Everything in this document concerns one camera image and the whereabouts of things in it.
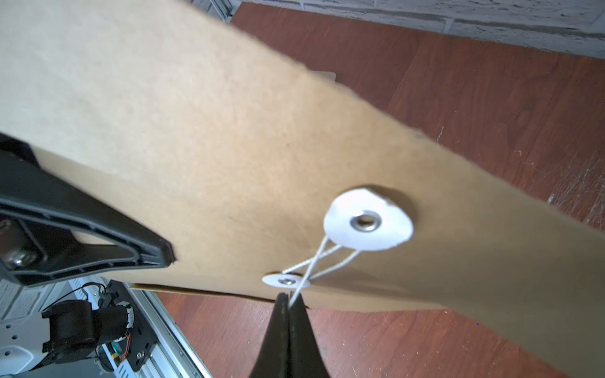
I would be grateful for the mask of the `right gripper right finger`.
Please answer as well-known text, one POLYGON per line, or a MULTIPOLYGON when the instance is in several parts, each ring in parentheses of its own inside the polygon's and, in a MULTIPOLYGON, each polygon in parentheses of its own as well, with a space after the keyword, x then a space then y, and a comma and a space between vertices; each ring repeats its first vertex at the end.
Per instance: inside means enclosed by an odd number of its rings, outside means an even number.
POLYGON ((288 377, 330 378, 302 296, 288 311, 288 377))

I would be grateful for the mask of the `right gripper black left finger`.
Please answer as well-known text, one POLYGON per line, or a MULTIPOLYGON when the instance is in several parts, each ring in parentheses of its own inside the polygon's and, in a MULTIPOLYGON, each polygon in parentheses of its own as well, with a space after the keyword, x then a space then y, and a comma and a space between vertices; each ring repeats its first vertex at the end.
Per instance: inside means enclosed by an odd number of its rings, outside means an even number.
POLYGON ((286 378, 290 376, 289 315, 289 297, 285 293, 280 293, 274 303, 266 335, 250 378, 286 378))

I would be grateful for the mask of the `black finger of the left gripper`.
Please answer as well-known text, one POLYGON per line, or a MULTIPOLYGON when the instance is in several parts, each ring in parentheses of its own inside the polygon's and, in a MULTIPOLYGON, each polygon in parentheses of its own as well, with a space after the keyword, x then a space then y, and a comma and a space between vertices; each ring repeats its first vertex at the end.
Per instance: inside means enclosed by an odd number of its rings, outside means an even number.
POLYGON ((26 287, 101 272, 164 269, 169 241, 42 169, 1 136, 1 277, 26 287))

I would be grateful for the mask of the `brown kraft file bag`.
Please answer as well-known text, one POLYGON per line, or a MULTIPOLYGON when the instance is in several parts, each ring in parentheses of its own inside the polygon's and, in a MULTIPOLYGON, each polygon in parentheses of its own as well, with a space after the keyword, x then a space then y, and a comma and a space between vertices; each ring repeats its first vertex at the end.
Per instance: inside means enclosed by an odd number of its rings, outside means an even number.
POLYGON ((604 234, 183 1, 4 1, 1 131, 173 244, 135 284, 274 299, 344 192, 414 222, 302 293, 445 306, 572 377, 604 375, 604 234))

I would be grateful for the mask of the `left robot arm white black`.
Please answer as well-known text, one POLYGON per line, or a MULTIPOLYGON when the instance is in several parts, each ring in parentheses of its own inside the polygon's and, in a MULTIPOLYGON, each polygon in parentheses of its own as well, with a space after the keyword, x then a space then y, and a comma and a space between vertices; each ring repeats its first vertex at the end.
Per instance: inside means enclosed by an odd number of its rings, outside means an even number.
MULTIPOLYGON (((1 277, 39 287, 174 262, 168 241, 39 166, 27 143, 1 138, 1 277)), ((78 362, 124 341, 120 358, 140 368, 153 340, 128 295, 101 283, 102 304, 67 294, 1 323, 1 374, 78 362)))

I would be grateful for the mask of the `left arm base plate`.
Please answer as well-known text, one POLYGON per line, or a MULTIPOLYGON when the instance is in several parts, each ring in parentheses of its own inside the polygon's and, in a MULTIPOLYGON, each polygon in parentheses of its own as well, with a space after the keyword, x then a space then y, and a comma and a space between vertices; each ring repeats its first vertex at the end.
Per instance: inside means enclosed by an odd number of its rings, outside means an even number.
POLYGON ((107 343, 104 348, 110 353, 111 361, 117 368, 130 368, 134 373, 138 373, 151 357, 151 351, 158 343, 158 337, 143 307, 123 283, 111 280, 107 289, 108 295, 104 307, 126 308, 128 321, 124 334, 117 340, 107 343))

